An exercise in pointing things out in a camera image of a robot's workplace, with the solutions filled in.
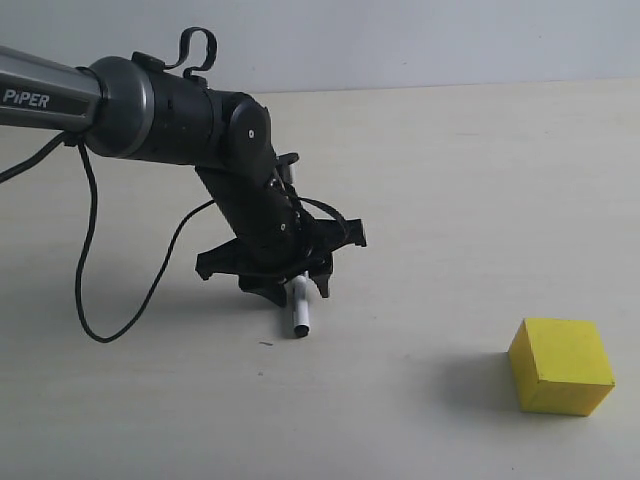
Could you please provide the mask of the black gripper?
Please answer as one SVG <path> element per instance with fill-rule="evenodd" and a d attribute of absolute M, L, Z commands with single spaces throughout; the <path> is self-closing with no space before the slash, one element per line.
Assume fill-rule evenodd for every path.
<path fill-rule="evenodd" d="M 348 245 L 364 247 L 366 236 L 359 219 L 339 223 L 318 219 L 298 234 L 300 243 L 294 256 L 284 263 L 273 263 L 270 256 L 260 258 L 246 242 L 236 238 L 197 256 L 195 270 L 207 280 L 215 274 L 235 275 L 239 287 L 258 295 L 278 307 L 288 305 L 285 284 L 306 274 L 323 299 L 330 297 L 329 280 L 334 271 L 333 252 Z"/>

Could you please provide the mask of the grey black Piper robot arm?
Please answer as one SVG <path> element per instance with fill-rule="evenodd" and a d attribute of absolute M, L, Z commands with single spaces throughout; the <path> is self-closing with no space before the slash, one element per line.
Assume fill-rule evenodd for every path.
<path fill-rule="evenodd" d="M 334 252 L 366 243 L 360 220 L 307 211 L 289 174 L 297 155 L 275 152 L 267 108 L 141 53 L 71 68 L 3 48 L 1 122 L 64 132 L 103 157 L 192 166 L 234 232 L 199 254 L 196 272 L 234 275 L 280 306 L 301 274 L 327 296 Z"/>

